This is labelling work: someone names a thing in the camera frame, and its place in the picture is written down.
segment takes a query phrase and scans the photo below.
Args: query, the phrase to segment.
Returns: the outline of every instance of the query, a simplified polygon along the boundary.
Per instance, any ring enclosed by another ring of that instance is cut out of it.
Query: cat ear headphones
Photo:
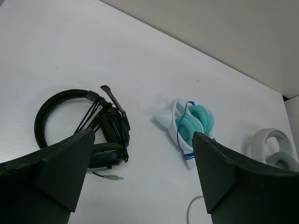
[[[176,109],[181,114],[177,118]],[[203,106],[195,105],[192,101],[183,104],[179,99],[175,99],[168,109],[157,113],[154,117],[168,129],[172,140],[183,151],[189,169],[194,168],[193,134],[194,132],[201,132],[212,137],[213,113]]]

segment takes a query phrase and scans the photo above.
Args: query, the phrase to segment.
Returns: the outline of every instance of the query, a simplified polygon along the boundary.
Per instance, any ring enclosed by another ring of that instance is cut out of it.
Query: white cable
[[[195,202],[197,199],[200,199],[200,198],[203,198],[203,197],[204,197],[203,195],[199,195],[199,196],[195,197],[194,199],[192,199],[192,201],[190,201],[189,206],[188,206],[188,209],[187,209],[187,224],[190,224],[190,223],[189,223],[189,213],[190,213],[191,205],[192,205],[193,202]]]

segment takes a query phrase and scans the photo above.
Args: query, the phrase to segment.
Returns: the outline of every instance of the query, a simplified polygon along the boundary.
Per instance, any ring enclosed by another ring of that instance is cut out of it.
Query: white headset
[[[264,145],[271,137],[276,138],[279,152],[266,159]],[[266,128],[255,133],[251,142],[251,158],[274,167],[299,172],[299,165],[293,158],[290,140],[283,131],[275,128]]]
[[[192,147],[193,134],[202,132],[211,137],[214,116],[209,109],[195,105],[192,101],[188,101],[188,103],[191,103],[192,106],[187,107],[187,104],[175,99],[167,109],[157,113],[154,117],[168,129],[172,140],[183,150],[189,169],[192,169],[195,166]],[[178,118],[176,118],[176,109],[181,113]]]

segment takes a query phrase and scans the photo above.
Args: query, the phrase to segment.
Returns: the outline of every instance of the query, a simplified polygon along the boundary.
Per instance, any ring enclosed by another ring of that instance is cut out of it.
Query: black headset
[[[35,119],[34,133],[38,146],[41,149],[48,146],[45,138],[45,126],[50,113],[67,100],[86,98],[92,101],[93,104],[83,117],[75,133],[82,131],[85,126],[93,129],[94,132],[102,128],[107,141],[107,143],[94,145],[88,165],[89,169],[111,168],[122,161],[127,162],[127,147],[130,140],[129,130],[131,128],[126,112],[121,108],[108,86],[101,86],[101,89],[111,98],[115,107],[97,93],[86,90],[66,90],[48,99],[38,111]]]

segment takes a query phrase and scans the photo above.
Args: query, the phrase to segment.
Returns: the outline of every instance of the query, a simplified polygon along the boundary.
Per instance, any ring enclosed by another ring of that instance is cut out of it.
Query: white wall
[[[288,114],[297,154],[299,155],[299,97],[285,101],[285,108]]]
[[[286,97],[299,95],[298,0],[102,1]]]

